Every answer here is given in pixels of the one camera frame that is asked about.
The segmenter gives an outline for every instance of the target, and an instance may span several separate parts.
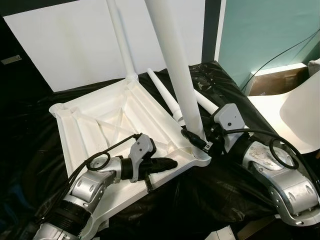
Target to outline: white plastic chair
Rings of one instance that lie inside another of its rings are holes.
[[[320,71],[287,93],[248,98],[273,129],[302,154],[320,148]]]

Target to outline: robotic arm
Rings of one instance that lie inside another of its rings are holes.
[[[33,239],[78,240],[105,189],[120,180],[130,180],[131,183],[145,180],[147,190],[151,192],[149,174],[170,170],[178,165],[170,158],[151,158],[156,150],[154,141],[141,134],[132,145],[128,158],[110,158],[109,154],[95,158],[89,170],[74,182],[47,221],[41,224]]]
[[[226,154],[234,159],[241,158],[239,163],[268,189],[278,214],[286,224],[306,227],[320,222],[318,182],[312,183],[298,170],[296,158],[301,156],[298,150],[272,133],[268,135],[281,139],[281,142],[295,150],[295,154],[291,150],[273,147],[275,138],[269,146],[252,140],[247,133],[265,131],[245,129],[244,120],[234,103],[218,110],[211,116],[211,121],[210,134],[207,136],[209,142],[185,129],[181,133],[211,157]]]

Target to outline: black plastic sheet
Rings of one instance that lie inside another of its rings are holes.
[[[196,90],[222,107],[236,103],[247,126],[273,131],[217,62],[190,66]],[[167,70],[156,72],[174,96]],[[65,103],[119,79],[12,103],[1,118],[0,231],[17,236],[37,208],[67,179],[56,119],[51,105]],[[147,73],[142,86],[171,114]],[[199,107],[203,119],[209,114]],[[234,161],[217,157],[207,167],[193,167],[110,219],[101,239],[204,239],[210,232],[275,214],[268,191]]]

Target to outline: white wall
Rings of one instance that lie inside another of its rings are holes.
[[[166,68],[145,2],[117,0],[135,69]],[[201,62],[205,0],[171,0],[188,64]],[[79,0],[4,17],[53,91],[124,78],[105,0]]]

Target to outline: electrical cable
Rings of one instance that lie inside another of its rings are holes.
[[[259,72],[264,66],[266,66],[268,63],[270,63],[272,60],[276,59],[277,57],[279,57],[280,55],[286,53],[287,51],[293,49],[294,47],[298,46],[299,44],[302,44],[304,41],[312,38],[314,35],[317,34],[317,32],[320,31],[320,28],[315,31],[312,35],[308,36],[307,38],[305,38],[304,40],[298,42],[297,44],[293,45],[292,47],[288,48],[287,50],[284,50],[283,52],[279,53],[277,56],[271,58],[269,61],[267,61],[264,65],[262,65],[262,67],[260,67],[250,78],[249,80],[245,83],[245,85],[241,88],[241,91],[243,91],[245,89],[245,87],[248,85],[248,83],[250,82],[250,80],[257,74],[257,72]]]
[[[278,163],[280,163],[284,167],[286,167],[288,169],[295,170],[299,167],[299,163],[297,162],[296,159],[294,159],[294,157],[292,157],[292,161],[293,161],[294,165],[293,166],[288,165],[288,164],[284,163],[281,159],[279,159],[279,157],[277,156],[277,154],[274,151],[273,143],[275,140],[279,140],[279,141],[283,142],[284,144],[286,144],[295,153],[297,158],[304,165],[307,173],[309,174],[309,176],[311,178],[311,181],[315,187],[317,194],[320,196],[320,179],[314,173],[314,171],[312,170],[312,168],[310,167],[308,162],[304,159],[302,154],[290,142],[288,142],[286,139],[284,139],[283,137],[279,136],[276,133],[265,131],[265,130],[260,130],[260,129],[242,128],[242,129],[234,129],[234,130],[225,130],[225,131],[223,131],[222,134],[228,135],[228,134],[236,134],[236,133],[259,133],[259,134],[264,134],[264,135],[273,137],[273,139],[269,142],[269,148],[270,148],[270,152],[271,152],[272,156],[278,161]]]
[[[64,184],[64,188],[62,189],[62,191],[58,194],[58,196],[56,197],[54,202],[49,206],[49,208],[45,211],[45,213],[42,215],[42,217],[39,220],[36,221],[36,224],[42,224],[42,223],[44,223],[46,221],[46,219],[49,218],[51,211],[58,206],[58,204],[61,202],[61,200],[69,192],[70,188],[72,187],[72,185],[74,184],[75,180],[77,179],[77,176],[79,175],[79,173],[82,171],[82,169],[85,166],[90,171],[98,171],[100,169],[103,169],[109,163],[109,161],[111,159],[110,154],[108,153],[110,150],[118,147],[119,145],[123,144],[124,142],[126,142],[126,141],[128,141],[128,140],[130,140],[132,138],[138,139],[141,136],[141,134],[142,133],[130,135],[127,138],[125,138],[125,139],[121,140],[120,142],[116,143],[115,145],[109,147],[108,149],[93,154],[88,159],[86,159],[83,163],[81,163],[73,171],[73,173],[70,175],[70,177],[66,180],[66,182]],[[91,167],[90,164],[92,163],[92,161],[95,158],[97,158],[97,157],[99,157],[99,156],[101,156],[103,154],[107,155],[107,160],[99,167]]]

